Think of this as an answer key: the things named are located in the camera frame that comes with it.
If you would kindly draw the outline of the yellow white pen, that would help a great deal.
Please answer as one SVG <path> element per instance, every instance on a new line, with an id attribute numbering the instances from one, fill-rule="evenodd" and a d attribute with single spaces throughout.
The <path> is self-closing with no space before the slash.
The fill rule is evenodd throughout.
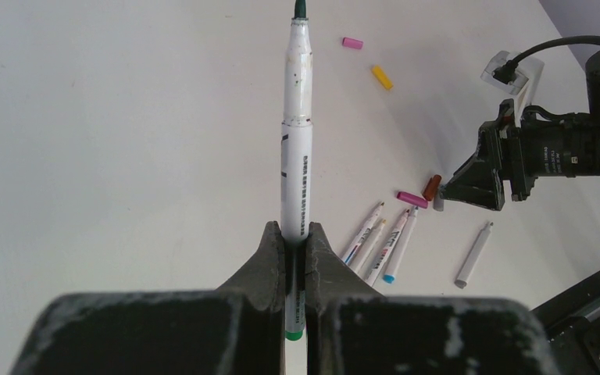
<path id="1" fill-rule="evenodd" d="M 360 248 L 357 256 L 350 264 L 350 268 L 353 272 L 359 273 L 364 267 L 367 259 L 370 257 L 374 247 L 380 241 L 382 233 L 384 232 L 385 227 L 387 226 L 386 219 L 380 220 L 377 225 L 372 229 L 369 237 L 363 243 L 363 246 Z"/>

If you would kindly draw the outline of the yellow pen cap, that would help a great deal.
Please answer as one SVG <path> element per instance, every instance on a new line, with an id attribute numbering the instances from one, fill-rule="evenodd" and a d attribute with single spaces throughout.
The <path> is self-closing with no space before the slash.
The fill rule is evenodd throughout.
<path id="1" fill-rule="evenodd" d="M 370 71 L 385 90 L 390 91 L 394 87 L 391 79 L 380 66 L 373 66 Z"/>

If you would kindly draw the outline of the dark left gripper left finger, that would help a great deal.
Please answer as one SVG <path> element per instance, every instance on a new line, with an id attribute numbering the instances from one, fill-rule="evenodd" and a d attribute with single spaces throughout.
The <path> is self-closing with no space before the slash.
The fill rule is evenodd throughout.
<path id="1" fill-rule="evenodd" d="M 284 245 L 274 221 L 206 291 L 74 293 L 39 315 L 13 374 L 282 374 Z"/>

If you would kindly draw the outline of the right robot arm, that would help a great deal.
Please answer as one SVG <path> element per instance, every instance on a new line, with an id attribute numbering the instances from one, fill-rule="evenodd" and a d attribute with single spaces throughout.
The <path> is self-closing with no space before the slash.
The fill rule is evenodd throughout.
<path id="1" fill-rule="evenodd" d="M 539 177 L 600 177 L 600 51 L 585 71 L 588 113 L 515 109 L 506 99 L 497 118 L 480 126 L 475 152 L 440 188 L 441 198 L 499 211 L 506 181 L 512 200 L 522 202 Z"/>

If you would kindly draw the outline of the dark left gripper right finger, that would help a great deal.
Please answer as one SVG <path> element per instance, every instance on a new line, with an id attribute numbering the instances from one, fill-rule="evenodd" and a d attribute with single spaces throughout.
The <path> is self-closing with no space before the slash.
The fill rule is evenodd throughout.
<path id="1" fill-rule="evenodd" d="M 538 319 L 505 298 L 391 296 L 333 252 L 321 224 L 306 242 L 310 374 L 557 374 Z"/>

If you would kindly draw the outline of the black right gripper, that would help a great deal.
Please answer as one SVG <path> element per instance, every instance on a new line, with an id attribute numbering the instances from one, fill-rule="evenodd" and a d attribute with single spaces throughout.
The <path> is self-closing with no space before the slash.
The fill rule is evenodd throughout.
<path id="1" fill-rule="evenodd" d="M 442 184 L 438 191 L 440 198 L 501 211 L 505 203 L 505 180 L 510 183 L 514 202 L 530 197 L 536 178 L 529 174 L 524 161 L 521 128 L 515 120 L 514 101 L 503 100 L 497 117 L 480 126 L 478 155 L 472 155 Z"/>

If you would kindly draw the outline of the green white pen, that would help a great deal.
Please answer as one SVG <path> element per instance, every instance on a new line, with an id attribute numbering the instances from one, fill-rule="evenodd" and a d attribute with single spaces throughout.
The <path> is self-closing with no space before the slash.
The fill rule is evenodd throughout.
<path id="1" fill-rule="evenodd" d="M 305 1 L 296 1 L 284 67 L 280 138 L 280 230 L 287 274 L 285 337 L 305 329 L 305 247 L 309 236 L 313 161 L 313 50 Z"/>

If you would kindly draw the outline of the brown white pen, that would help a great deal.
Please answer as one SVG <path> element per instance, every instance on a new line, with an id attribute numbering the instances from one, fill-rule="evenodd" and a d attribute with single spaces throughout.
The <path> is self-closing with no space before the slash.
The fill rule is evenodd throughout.
<path id="1" fill-rule="evenodd" d="M 349 265 L 350 262 L 355 258 L 358 250 L 369 237 L 370 231 L 373 229 L 373 225 L 376 223 L 380 214 L 382 213 L 384 206 L 385 202 L 380 202 L 364 219 L 361 227 L 357 230 L 354 238 L 351 240 L 341 256 L 341 260 L 344 264 Z"/>

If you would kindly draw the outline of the magenta pen cap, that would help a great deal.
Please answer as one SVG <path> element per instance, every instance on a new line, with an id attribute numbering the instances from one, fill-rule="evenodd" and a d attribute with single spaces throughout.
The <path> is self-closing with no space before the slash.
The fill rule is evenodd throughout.
<path id="1" fill-rule="evenodd" d="M 421 209 L 427 209 L 429 202 L 422 196 L 414 195 L 406 191 L 399 191 L 396 198 L 402 202 L 417 206 Z"/>

